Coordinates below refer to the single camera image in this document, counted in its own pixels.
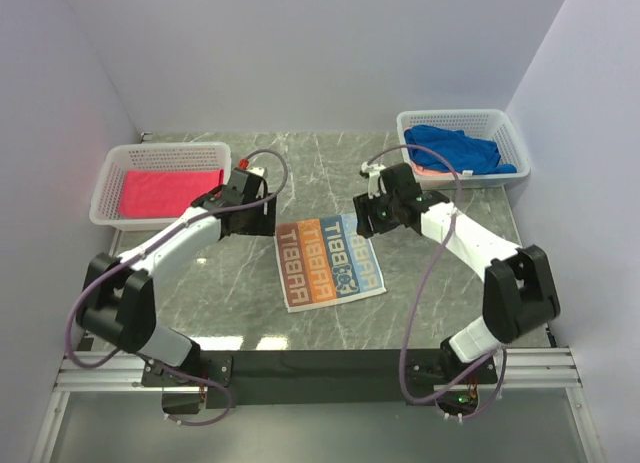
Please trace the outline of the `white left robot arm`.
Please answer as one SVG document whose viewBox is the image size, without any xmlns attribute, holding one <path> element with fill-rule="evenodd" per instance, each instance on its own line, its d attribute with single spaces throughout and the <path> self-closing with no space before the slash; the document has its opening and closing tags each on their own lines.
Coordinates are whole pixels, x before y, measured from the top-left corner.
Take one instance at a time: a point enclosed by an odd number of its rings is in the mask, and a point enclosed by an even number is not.
<svg viewBox="0 0 640 463">
<path fill-rule="evenodd" d="M 159 323 L 160 279 L 231 235 L 273 236 L 276 196 L 261 168 L 235 168 L 228 181 L 196 198 L 173 223 L 117 257 L 97 255 L 70 320 L 116 349 L 165 365 L 177 384 L 204 373 L 200 346 Z"/>
</svg>

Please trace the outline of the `pink red towel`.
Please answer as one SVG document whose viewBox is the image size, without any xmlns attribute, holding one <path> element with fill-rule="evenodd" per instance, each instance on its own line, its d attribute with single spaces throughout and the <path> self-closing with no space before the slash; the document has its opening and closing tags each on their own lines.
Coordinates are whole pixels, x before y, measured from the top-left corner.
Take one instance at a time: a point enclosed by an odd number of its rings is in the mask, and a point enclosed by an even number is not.
<svg viewBox="0 0 640 463">
<path fill-rule="evenodd" d="M 176 218 L 196 197 L 223 181 L 223 170 L 130 170 L 124 179 L 118 211 L 129 219 Z"/>
</svg>

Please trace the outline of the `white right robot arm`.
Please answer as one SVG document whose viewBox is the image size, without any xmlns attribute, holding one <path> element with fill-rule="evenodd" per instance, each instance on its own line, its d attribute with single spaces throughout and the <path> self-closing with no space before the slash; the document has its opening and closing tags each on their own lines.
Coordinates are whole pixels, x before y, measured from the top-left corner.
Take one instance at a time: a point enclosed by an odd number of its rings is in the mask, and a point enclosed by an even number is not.
<svg viewBox="0 0 640 463">
<path fill-rule="evenodd" d="M 541 248 L 505 240 L 443 193 L 422 189 L 406 163 L 363 163 L 360 173 L 368 190 L 353 199 L 359 236 L 410 228 L 455 255 L 483 283 L 480 316 L 441 344 L 438 363 L 446 379 L 464 381 L 482 356 L 559 316 L 551 267 Z"/>
</svg>

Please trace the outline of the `beige patterned towel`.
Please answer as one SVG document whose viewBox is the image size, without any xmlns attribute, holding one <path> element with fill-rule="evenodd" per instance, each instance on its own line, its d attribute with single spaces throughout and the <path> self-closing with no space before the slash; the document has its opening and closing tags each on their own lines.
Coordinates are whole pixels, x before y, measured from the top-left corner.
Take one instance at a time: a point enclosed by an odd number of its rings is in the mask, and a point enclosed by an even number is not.
<svg viewBox="0 0 640 463">
<path fill-rule="evenodd" d="M 372 243 L 356 233 L 354 213 L 283 223 L 276 260 L 286 309 L 304 312 L 386 292 Z"/>
</svg>

